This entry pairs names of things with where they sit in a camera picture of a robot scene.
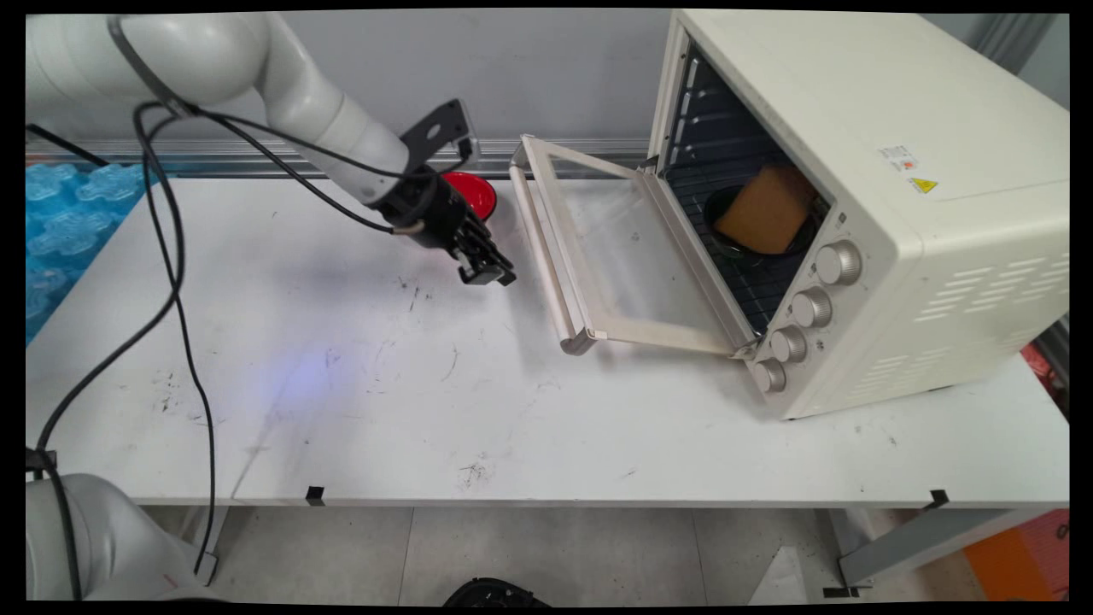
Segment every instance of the warning label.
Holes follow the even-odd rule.
[[[931,181],[929,179],[919,179],[918,177],[912,177],[910,182],[918,189],[918,191],[924,194],[932,190],[938,186],[937,181]]]

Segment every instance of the oven door handle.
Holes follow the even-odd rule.
[[[584,327],[578,329],[569,317],[569,309],[562,293],[562,283],[557,277],[554,260],[546,248],[546,237],[543,234],[542,224],[536,214],[531,187],[528,186],[524,169],[518,164],[520,153],[517,151],[516,155],[513,156],[513,162],[508,166],[508,176],[516,188],[516,201],[524,221],[524,229],[528,234],[531,258],[536,263],[536,270],[539,271],[539,281],[542,283],[543,293],[546,296],[546,311],[550,314],[562,351],[567,355],[584,355],[591,347],[595,339]]]

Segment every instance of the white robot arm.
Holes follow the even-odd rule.
[[[127,57],[118,37],[136,58]],[[26,122],[73,106],[133,106],[162,97],[138,64],[190,105],[221,103],[255,87],[270,127],[374,168],[413,174],[384,176],[295,145],[393,226],[413,227],[419,244],[447,250],[459,261],[465,283],[507,285],[516,279],[485,225],[447,181],[428,176],[424,164],[456,138],[470,154],[469,121],[440,119],[463,117],[458,100],[400,139],[322,75],[278,13],[34,15],[26,20]]]
[[[121,25],[155,75],[188,103],[256,87],[273,128],[371,166],[406,170],[406,144],[319,72],[278,13],[133,15]],[[26,121],[72,106],[154,99],[107,31],[106,15],[26,20]],[[365,204],[397,182],[318,152],[301,153]]]

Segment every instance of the white table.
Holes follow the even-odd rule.
[[[322,487],[327,505],[921,508],[944,489],[944,510],[1069,506],[1069,426],[1020,357],[984,382],[786,423],[739,363],[562,354],[512,186],[493,184],[489,226],[519,275],[508,287],[463,285],[443,251],[287,179],[172,181],[219,504],[303,505]],[[28,443],[168,292],[141,203],[26,352]],[[50,448],[64,473],[139,504],[198,505],[203,424],[171,316],[79,398]]]

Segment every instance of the label sticker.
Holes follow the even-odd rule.
[[[915,156],[912,155],[910,150],[906,145],[880,147],[877,151],[881,152],[881,155],[892,165],[892,168],[901,173],[918,168],[918,161],[915,159]]]
[[[937,187],[937,181],[931,181],[929,179],[919,179],[918,177],[912,177],[910,182],[918,189],[918,191],[924,194]]]

